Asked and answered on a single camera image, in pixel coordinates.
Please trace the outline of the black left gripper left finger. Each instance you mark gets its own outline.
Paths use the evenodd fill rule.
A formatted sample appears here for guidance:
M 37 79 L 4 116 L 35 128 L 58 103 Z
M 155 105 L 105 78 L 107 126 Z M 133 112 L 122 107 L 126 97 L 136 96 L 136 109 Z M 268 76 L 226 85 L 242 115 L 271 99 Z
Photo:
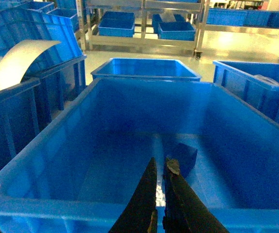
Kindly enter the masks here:
M 152 157 L 129 201 L 110 233 L 156 233 L 157 166 Z

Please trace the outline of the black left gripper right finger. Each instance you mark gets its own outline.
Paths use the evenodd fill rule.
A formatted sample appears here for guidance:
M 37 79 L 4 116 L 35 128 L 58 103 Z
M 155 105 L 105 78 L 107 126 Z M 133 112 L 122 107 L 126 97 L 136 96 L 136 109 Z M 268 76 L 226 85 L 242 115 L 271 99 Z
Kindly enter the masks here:
M 163 178 L 166 233 L 227 233 L 226 227 L 208 210 L 180 171 L 177 159 L 166 158 Z

